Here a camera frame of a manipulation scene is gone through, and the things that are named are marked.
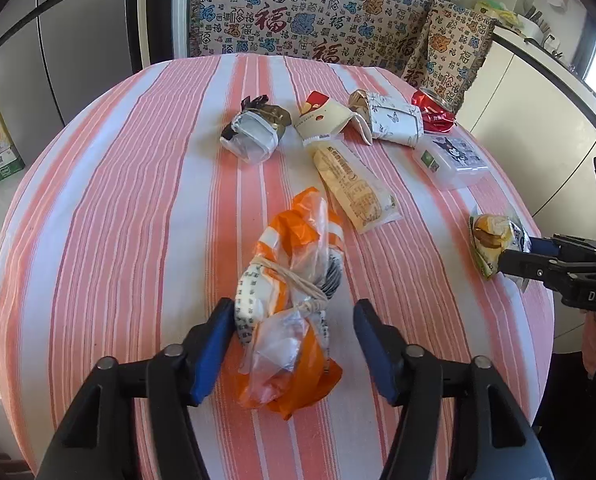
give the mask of white string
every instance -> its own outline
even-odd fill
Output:
[[[299,303],[294,308],[297,308],[304,314],[315,314],[319,310],[324,310],[327,306],[328,300],[325,293],[322,292],[316,285],[308,280],[298,276],[295,272],[278,265],[271,260],[267,260],[262,256],[254,256],[250,265],[260,265],[267,269],[274,270],[278,275],[284,278],[287,285],[293,285],[295,288],[304,292],[311,298]]]

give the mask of striped tablecloth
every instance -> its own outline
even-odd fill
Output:
[[[220,148],[241,99],[267,94],[296,118],[312,90],[345,103],[357,88],[413,93],[379,68],[251,54],[164,62],[98,98],[44,150],[18,189],[0,248],[0,390],[32,466],[97,359],[145,359],[182,341],[221,296],[233,297],[268,220],[306,187],[323,189],[293,128],[260,166]],[[476,206],[500,214],[511,206],[538,235],[514,187],[486,153],[491,174],[441,192],[410,148],[347,143],[394,190],[403,218],[365,235],[345,220],[345,280],[328,309],[342,380],[288,422],[243,410],[234,396],[234,340],[213,394],[190,410],[212,480],[379,477],[398,411],[372,387],[355,338],[360,298],[440,358],[490,356],[524,412],[536,413],[552,350],[551,294],[532,282],[521,295],[500,275],[486,282],[468,240]],[[450,449],[447,406],[436,478],[444,478]],[[136,413],[151,479],[142,401]]]

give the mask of clear plastic container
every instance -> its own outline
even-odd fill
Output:
[[[414,158],[438,189],[476,184],[489,171],[471,143],[462,137],[423,134]]]

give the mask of patterned throw blanket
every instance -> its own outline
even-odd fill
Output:
[[[192,57],[255,52],[379,66],[455,109],[491,43],[488,18],[437,0],[190,0],[189,9]]]

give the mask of orange plastic bag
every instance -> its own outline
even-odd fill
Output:
[[[338,383],[342,369],[329,357],[325,309],[340,284],[342,265],[340,219],[310,187],[270,222],[238,282],[242,406],[267,406],[287,420]]]

